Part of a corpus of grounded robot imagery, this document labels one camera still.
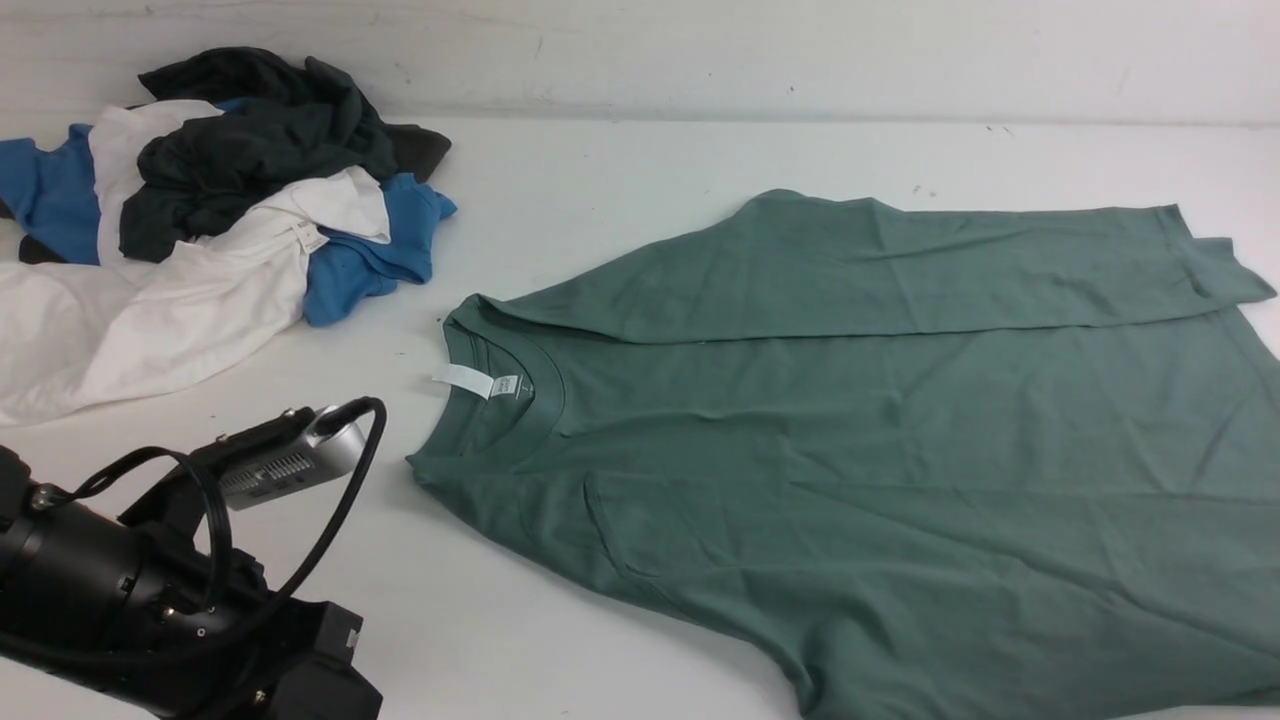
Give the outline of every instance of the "clothing label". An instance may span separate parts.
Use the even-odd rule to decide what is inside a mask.
[[[284,232],[292,232],[298,245],[302,246],[302,251],[307,255],[320,250],[324,243],[329,242],[329,238],[314,223],[294,223]]]
[[[431,375],[431,379],[438,383],[447,383],[453,387],[461,387],[462,389],[471,391],[485,400],[489,400],[489,393],[493,392],[493,378],[480,370],[465,368],[462,365],[445,365],[440,368],[440,372]]]
[[[493,380],[493,389],[489,391],[489,397],[515,395],[517,392],[520,392],[520,375],[503,375]]]

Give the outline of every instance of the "wire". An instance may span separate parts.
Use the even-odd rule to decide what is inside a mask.
[[[289,597],[292,597],[298,587],[307,579],[311,571],[315,570],[320,559],[324,557],[324,553],[329,550],[329,546],[333,544],[333,539],[338,536],[338,530],[342,529],[342,524],[347,520],[347,515],[356,503],[356,496],[360,495],[360,488],[365,483],[365,475],[369,474],[369,468],[374,462],[374,452],[378,450],[378,443],[383,438],[383,430],[387,429],[387,406],[376,397],[361,397],[358,400],[352,400],[347,405],[334,410],[334,413],[343,413],[344,416],[352,418],[358,418],[369,413],[374,414],[374,424],[369,429],[369,437],[365,441],[365,450],[360,454],[360,460],[356,461],[356,469],[351,473],[351,479],[347,482],[347,489],[343,491],[342,498],[338,500],[338,506],[334,507],[333,515],[329,516],[329,523],[325,524],[324,530],[320,532],[320,537],[316,539],[315,544],[311,546],[311,551],[307,552],[307,556],[298,565],[297,570],[293,571],[293,575],[291,575],[289,579],[280,585],[280,589],[271,596],[271,600],[262,603],[242,621],[220,633],[209,635],[196,644],[165,652],[59,650],[47,647],[42,643],[31,642],[26,638],[10,635],[8,633],[0,633],[0,651],[26,655],[36,661],[49,665],[73,665],[76,667],[86,669],[118,670],[123,667],[155,667],[160,665],[189,662],[206,655],[227,650],[247,638],[268,623],[271,616],[275,615],[282,606],[284,606]]]
[[[232,520],[227,515],[227,500],[223,497],[218,480],[209,474],[209,470],[193,461],[184,452],[165,450],[163,447],[140,447],[102,468],[81,484],[79,489],[69,496],[59,496],[54,501],[54,507],[67,505],[77,500],[84,500],[102,493],[115,484],[125,474],[157,457],[172,457],[178,466],[186,471],[200,488],[200,496],[205,501],[205,516],[209,519],[209,560],[212,570],[209,582],[205,584],[205,594],[201,597],[200,609],[205,610],[216,606],[227,592],[232,573]]]

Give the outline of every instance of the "pile of clothes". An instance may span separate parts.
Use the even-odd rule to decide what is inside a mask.
[[[51,152],[0,142],[0,215],[27,233],[0,263],[0,425],[182,389],[431,275],[448,138],[315,58],[225,47],[140,81],[156,102]]]

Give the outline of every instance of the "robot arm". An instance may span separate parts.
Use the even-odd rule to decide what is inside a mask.
[[[366,441],[355,421],[367,413]],[[0,653],[160,717],[376,719],[381,696],[351,666],[361,618],[292,594],[346,520],[385,423],[370,397],[289,410],[189,455],[142,448],[74,493],[37,484],[0,447]],[[118,521],[79,502],[165,455],[179,468]],[[227,506],[348,473],[320,539],[275,592],[262,566],[232,548],[229,524],[215,521]],[[214,557],[193,543],[206,515]]]

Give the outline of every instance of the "clothing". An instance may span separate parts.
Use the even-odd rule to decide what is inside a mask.
[[[312,327],[332,325],[365,297],[396,291],[398,281],[431,279],[431,236],[458,208],[448,197],[402,174],[387,181],[383,199],[390,220],[390,243],[324,229],[329,237],[311,258],[302,314]]]
[[[410,460],[493,541],[754,643],[810,720],[1102,720],[1280,676],[1274,297],[1176,208],[776,191],[449,315]]]
[[[67,259],[27,234],[18,241],[18,261],[28,265],[38,265],[41,263],[65,263]]]
[[[385,133],[394,146],[396,172],[413,173],[419,182],[426,182],[452,145],[438,132],[383,123],[349,74],[315,58],[298,69],[257,47],[218,47],[143,73],[138,81],[156,100],[196,99],[221,105],[257,97],[291,108],[332,105],[338,126],[355,127],[369,138]]]
[[[32,140],[0,141],[0,200],[23,231],[69,263],[97,263],[97,197],[90,127],[74,124],[46,152]]]
[[[97,256],[104,268],[115,270],[129,281],[138,281],[152,272],[154,264],[131,260],[120,251],[120,214],[124,202],[142,190],[138,154],[154,138],[180,128],[197,118],[221,114],[204,100],[170,100],[152,102],[132,110],[106,108],[88,133],[93,156],[93,192],[102,218],[97,227]]]
[[[326,240],[317,224],[389,233],[371,196],[378,182],[360,168],[292,183],[133,277],[0,263],[0,425],[173,392],[239,363],[302,316],[308,258]]]
[[[188,120],[138,155],[146,184],[124,201],[120,251],[159,263],[178,242],[227,232],[288,183],[353,165],[378,179],[394,174],[390,140],[344,124],[332,105],[248,100],[234,113]]]

